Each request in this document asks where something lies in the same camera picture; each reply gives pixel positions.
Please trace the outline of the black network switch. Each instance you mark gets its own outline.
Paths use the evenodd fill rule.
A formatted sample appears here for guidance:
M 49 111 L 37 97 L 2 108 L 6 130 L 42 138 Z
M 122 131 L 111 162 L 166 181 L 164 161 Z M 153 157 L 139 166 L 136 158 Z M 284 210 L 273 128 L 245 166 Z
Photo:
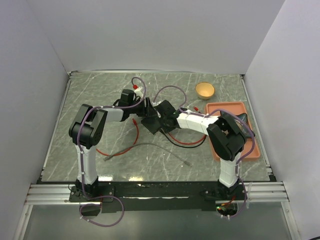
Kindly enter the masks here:
M 161 119 L 158 116 L 148 116 L 141 120 L 141 124 L 153 135 L 161 130 Z

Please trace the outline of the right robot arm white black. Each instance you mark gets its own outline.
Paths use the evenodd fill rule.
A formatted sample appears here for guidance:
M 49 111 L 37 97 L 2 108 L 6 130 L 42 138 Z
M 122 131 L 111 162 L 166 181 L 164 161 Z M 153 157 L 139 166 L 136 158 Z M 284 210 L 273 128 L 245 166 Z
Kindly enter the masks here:
M 160 102 L 155 109 L 163 127 L 188 129 L 208 136 L 220 158 L 218 193 L 223 199 L 232 198 L 240 183 L 239 163 L 247 142 L 234 116 L 225 111 L 219 116 L 212 116 L 186 108 L 175 109 L 167 100 Z

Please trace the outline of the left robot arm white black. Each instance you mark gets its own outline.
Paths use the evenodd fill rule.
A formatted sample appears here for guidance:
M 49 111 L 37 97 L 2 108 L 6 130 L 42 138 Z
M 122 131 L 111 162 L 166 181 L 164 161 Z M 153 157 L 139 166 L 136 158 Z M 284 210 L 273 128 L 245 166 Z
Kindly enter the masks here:
M 138 117 L 149 117 L 155 113 L 150 99 L 146 97 L 146 90 L 142 87 L 136 87 L 134 90 L 124 89 L 114 105 L 80 106 L 68 134 L 75 144 L 78 158 L 75 186 L 87 201 L 94 201 L 99 195 L 96 146 L 102 138 L 105 124 L 123 122 L 133 114 Z

